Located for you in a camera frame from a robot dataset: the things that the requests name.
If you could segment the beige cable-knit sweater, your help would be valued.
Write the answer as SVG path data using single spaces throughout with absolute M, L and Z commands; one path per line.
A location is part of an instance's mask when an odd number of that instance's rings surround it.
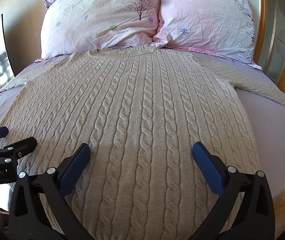
M 285 94 L 194 53 L 142 46 L 73 53 L 16 77 L 0 147 L 33 136 L 18 170 L 45 172 L 86 143 L 91 161 L 67 202 L 95 239 L 187 239 L 216 197 L 193 161 L 202 142 L 244 173 L 260 169 L 237 93 Z

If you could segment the pink tree-print left pillow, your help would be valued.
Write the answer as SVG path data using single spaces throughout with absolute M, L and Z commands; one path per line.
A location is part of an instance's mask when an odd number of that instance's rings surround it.
M 160 0 L 45 0 L 41 57 L 151 44 Z

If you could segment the frosted glass wardrobe door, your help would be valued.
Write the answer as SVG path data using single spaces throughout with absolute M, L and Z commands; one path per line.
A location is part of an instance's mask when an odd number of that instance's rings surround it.
M 278 83 L 285 66 L 285 0 L 267 0 L 267 22 L 258 64 Z

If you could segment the pink flower-print right pillow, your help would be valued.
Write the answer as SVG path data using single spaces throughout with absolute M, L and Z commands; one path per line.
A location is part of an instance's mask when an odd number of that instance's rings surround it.
M 254 60 L 255 24 L 248 0 L 160 0 L 152 45 L 230 59 Z

